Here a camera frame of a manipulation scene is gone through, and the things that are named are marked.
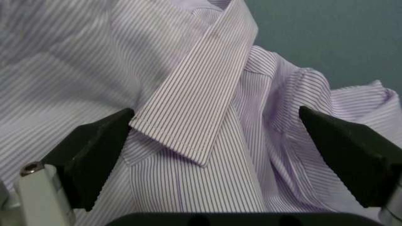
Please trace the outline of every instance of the teal wall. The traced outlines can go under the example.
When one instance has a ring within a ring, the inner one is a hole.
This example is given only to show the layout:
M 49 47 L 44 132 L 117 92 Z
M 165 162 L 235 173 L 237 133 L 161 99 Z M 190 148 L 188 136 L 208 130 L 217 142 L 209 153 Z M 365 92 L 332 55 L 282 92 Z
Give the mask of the teal wall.
M 402 94 L 402 0 L 247 0 L 256 44 L 302 67 L 331 88 L 380 79 Z

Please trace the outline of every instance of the purple pinstripe fabric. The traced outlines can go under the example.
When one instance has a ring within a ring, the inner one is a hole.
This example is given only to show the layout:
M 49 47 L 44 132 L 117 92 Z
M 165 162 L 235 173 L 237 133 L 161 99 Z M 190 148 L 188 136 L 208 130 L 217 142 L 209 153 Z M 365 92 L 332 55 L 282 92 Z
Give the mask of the purple pinstripe fabric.
M 77 225 L 131 212 L 342 211 L 377 219 L 324 163 L 299 106 L 369 125 L 402 146 L 398 95 L 325 77 L 252 46 L 242 0 L 3 1 L 0 177 L 8 188 L 74 127 L 137 116 Z

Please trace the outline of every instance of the shirt sleeve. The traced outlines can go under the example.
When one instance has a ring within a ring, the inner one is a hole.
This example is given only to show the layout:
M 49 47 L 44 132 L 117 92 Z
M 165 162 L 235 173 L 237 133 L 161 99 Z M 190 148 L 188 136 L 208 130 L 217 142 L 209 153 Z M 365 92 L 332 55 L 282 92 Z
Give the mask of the shirt sleeve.
M 280 68 L 289 67 L 285 60 Z M 379 208 L 363 208 L 342 181 L 325 164 L 298 117 L 300 106 L 368 125 L 399 147 L 402 146 L 402 112 L 398 95 L 380 81 L 331 90 L 324 75 L 311 68 L 292 73 L 278 70 L 268 97 L 271 127 L 283 134 L 280 151 L 289 156 L 296 174 L 300 200 L 325 209 L 351 212 L 378 221 Z

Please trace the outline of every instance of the dress shirt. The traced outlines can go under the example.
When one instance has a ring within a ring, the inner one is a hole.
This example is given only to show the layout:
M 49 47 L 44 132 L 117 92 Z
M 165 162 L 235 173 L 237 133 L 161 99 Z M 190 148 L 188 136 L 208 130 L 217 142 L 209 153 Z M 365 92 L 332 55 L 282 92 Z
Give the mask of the dress shirt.
M 11 189 L 73 128 L 136 111 L 113 172 L 78 225 L 132 212 L 341 211 L 377 220 L 325 164 L 306 105 L 402 146 L 398 95 L 325 77 L 252 43 L 243 0 L 0 3 L 0 177 Z

